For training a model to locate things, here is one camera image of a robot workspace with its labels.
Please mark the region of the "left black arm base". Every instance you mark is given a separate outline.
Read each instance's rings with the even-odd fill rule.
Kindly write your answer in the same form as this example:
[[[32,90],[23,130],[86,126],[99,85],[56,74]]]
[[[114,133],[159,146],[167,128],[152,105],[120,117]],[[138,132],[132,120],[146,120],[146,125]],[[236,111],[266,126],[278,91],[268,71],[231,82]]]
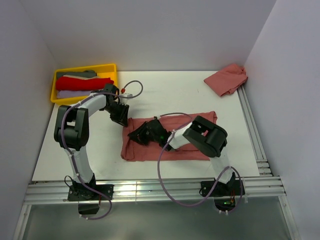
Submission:
[[[98,193],[91,191],[84,187],[82,184],[78,188],[69,188],[67,201],[72,203],[78,203],[78,213],[82,215],[89,215],[90,217],[96,215],[100,210],[102,201],[111,200],[114,192],[113,184],[98,184],[91,186],[94,190],[102,193],[105,196],[101,196]]]

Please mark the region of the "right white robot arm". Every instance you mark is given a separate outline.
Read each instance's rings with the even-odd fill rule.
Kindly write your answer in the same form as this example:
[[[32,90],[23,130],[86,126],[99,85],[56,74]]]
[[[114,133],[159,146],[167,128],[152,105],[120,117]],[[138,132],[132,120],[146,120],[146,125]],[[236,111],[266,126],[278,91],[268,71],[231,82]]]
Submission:
[[[121,157],[129,162],[210,160],[217,191],[229,194],[235,173],[227,156],[227,132],[216,124],[215,112],[164,114],[129,118],[123,129]]]

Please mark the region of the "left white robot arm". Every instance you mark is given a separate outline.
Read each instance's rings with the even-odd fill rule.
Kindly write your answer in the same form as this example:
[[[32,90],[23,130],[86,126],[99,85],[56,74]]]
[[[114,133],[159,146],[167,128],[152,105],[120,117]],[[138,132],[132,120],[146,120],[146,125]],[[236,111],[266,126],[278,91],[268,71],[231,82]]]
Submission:
[[[70,160],[73,171],[71,191],[86,200],[95,198],[98,193],[86,149],[90,137],[89,118],[98,111],[107,111],[113,122],[127,127],[129,105],[126,100],[133,97],[125,89],[106,84],[104,89],[92,92],[78,103],[58,108],[53,137]]]

